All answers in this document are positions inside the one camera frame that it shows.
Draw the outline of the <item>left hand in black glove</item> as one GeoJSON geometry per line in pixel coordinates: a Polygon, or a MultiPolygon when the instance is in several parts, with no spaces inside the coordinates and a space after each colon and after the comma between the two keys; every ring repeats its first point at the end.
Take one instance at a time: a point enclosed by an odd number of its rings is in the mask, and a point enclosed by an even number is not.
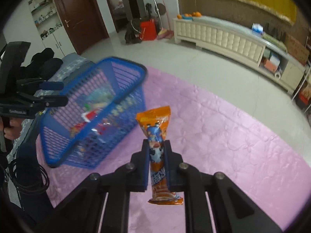
{"type": "Polygon", "coordinates": [[[54,57],[51,48],[36,53],[28,66],[18,69],[17,79],[42,78],[48,81],[62,66],[63,61],[54,57]]]}

